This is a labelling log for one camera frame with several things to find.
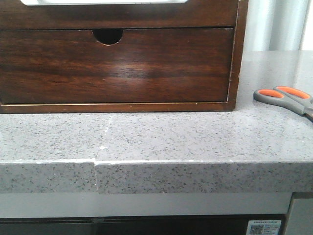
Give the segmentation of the black under-counter appliance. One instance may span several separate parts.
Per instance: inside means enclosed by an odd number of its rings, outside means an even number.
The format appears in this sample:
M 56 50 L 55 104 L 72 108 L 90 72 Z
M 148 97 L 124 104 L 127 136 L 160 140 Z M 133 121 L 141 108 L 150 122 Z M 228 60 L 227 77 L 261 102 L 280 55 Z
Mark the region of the black under-counter appliance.
M 2 235 L 246 235 L 250 220 L 284 214 L 2 218 Z

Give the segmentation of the dark wooden drawer cabinet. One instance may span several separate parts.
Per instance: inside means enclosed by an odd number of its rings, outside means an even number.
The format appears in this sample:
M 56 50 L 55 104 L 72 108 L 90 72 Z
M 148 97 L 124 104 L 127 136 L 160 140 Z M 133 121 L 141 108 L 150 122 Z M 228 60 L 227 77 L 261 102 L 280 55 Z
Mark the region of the dark wooden drawer cabinet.
M 55 5 L 125 5 L 125 4 L 179 4 L 187 0 L 21 0 L 27 6 Z M 232 111 L 235 108 L 239 73 L 242 60 L 248 1 L 238 0 L 237 16 L 233 26 L 159 27 L 159 28 L 92 28 L 92 29 L 24 29 L 24 30 L 93 30 L 96 39 L 107 46 L 118 43 L 125 29 L 171 29 L 171 28 L 231 28 L 233 48 L 227 98 L 223 102 L 134 102 L 134 103 L 20 103 L 4 104 L 3 114 L 16 113 L 82 113 L 82 112 L 155 112 L 155 111 Z

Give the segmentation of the white QR code sticker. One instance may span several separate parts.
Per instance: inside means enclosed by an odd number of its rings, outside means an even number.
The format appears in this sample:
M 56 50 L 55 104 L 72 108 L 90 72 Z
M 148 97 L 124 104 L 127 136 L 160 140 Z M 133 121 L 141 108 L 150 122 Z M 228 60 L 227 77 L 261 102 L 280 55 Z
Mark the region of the white QR code sticker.
M 250 220 L 246 235 L 278 235 L 281 224 L 281 220 Z

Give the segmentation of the grey orange handled scissors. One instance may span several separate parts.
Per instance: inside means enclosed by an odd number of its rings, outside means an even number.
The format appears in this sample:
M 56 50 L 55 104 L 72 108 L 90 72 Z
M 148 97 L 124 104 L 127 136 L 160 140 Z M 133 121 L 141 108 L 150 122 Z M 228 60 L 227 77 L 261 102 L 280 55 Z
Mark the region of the grey orange handled scissors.
M 273 89 L 259 89 L 253 93 L 259 102 L 286 108 L 300 116 L 313 120 L 313 97 L 301 90 L 277 86 Z

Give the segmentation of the dark wooden drawer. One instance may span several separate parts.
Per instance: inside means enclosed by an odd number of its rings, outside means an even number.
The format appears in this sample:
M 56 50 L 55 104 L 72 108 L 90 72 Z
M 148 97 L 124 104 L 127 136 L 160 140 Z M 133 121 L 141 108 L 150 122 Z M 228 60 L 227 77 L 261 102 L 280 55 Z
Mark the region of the dark wooden drawer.
M 27 6 L 0 2 L 0 28 L 92 29 L 233 26 L 237 0 L 188 0 L 179 4 Z
M 20 103 L 223 102 L 231 28 L 125 29 L 111 46 L 93 30 L 0 33 L 0 98 Z

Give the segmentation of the white cabinet panel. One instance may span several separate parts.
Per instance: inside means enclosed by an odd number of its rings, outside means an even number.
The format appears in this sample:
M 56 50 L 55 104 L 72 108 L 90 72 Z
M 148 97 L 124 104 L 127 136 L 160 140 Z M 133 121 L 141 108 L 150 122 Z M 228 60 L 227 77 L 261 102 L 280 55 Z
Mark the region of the white cabinet panel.
M 292 195 L 285 235 L 313 235 L 313 193 Z

